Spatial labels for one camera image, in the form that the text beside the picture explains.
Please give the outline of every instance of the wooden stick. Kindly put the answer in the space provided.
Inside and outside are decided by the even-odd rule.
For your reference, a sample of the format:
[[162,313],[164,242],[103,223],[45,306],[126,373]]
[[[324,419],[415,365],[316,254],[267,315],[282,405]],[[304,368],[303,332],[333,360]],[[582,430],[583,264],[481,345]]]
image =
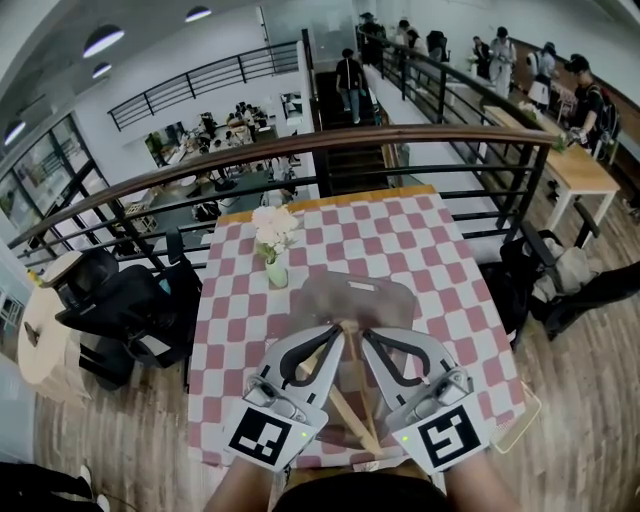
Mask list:
[[[313,354],[309,359],[301,363],[300,367],[307,374],[311,375],[317,364],[318,356],[316,352],[316,354]],[[364,423],[362,423],[356,413],[353,412],[353,409],[337,387],[331,386],[331,391],[329,391],[329,400],[331,400],[331,403],[338,411],[338,414],[340,414],[344,422],[358,438],[362,447],[374,455],[382,455],[380,443],[369,433],[367,428],[364,426]]]
[[378,433],[376,432],[376,425],[373,422],[373,413],[371,412],[371,407],[369,404],[369,397],[367,394],[367,376],[365,374],[364,366],[362,361],[358,358],[358,353],[356,351],[356,343],[353,340],[353,333],[358,332],[358,324],[352,320],[345,320],[340,323],[342,330],[344,331],[345,337],[347,338],[347,344],[349,345],[349,349],[351,350],[351,358],[353,359],[353,365],[356,368],[356,372],[358,374],[358,380],[360,381],[359,391],[360,391],[360,399],[362,400],[362,404],[364,406],[364,413],[367,418],[367,424],[369,425],[369,433],[376,440],[378,440]]

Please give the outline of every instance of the flower vase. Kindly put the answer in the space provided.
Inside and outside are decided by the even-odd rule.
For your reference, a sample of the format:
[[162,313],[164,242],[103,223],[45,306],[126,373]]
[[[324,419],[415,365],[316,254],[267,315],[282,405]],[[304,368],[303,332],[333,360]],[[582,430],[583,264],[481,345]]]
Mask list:
[[273,263],[267,261],[266,267],[269,281],[271,281],[276,288],[284,288],[287,286],[287,282],[289,281],[287,269],[284,268],[277,259]]

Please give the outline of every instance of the office chair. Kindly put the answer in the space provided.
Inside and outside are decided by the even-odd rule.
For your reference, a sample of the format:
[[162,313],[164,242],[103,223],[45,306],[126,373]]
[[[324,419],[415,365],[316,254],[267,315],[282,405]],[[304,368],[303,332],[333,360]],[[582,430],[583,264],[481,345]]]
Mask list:
[[166,238],[171,266],[158,276],[141,265],[118,272],[118,262],[102,249],[85,253],[52,283],[66,307],[56,319],[122,343],[145,366],[168,368],[183,361],[187,390],[202,284],[178,230]]

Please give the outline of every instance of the stairs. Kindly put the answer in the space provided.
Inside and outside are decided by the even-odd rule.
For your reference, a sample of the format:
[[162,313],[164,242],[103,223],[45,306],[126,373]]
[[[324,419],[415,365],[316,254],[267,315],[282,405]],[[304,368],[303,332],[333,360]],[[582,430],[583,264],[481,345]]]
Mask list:
[[[342,99],[336,92],[336,74],[318,73],[316,75],[318,99],[322,127],[324,130],[338,130],[354,126],[351,112],[344,112]],[[360,125],[373,126],[373,105],[369,96],[360,96]],[[384,170],[384,158],[380,146],[353,147],[348,149],[330,149],[327,151],[327,167],[330,176],[344,176],[353,173]],[[333,182],[335,195],[352,194],[389,188],[388,179],[369,176]]]

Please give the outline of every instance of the wooden floor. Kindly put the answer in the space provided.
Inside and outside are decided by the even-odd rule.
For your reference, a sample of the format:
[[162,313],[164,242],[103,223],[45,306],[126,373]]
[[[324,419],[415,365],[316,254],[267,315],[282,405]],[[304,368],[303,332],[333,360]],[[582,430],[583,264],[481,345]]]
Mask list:
[[[542,228],[550,211],[540,190],[529,218]],[[576,221],[561,222],[561,240],[575,239]],[[617,198],[588,252],[605,268],[638,261],[639,229]],[[493,454],[525,511],[640,511],[639,317],[636,296],[584,315],[553,344],[530,319],[516,361],[543,410],[509,454]],[[38,401],[37,462],[70,473],[87,463],[99,492],[140,511],[202,510],[222,473],[188,458],[179,367],[95,396],[86,411]],[[131,509],[112,499],[112,510]]]

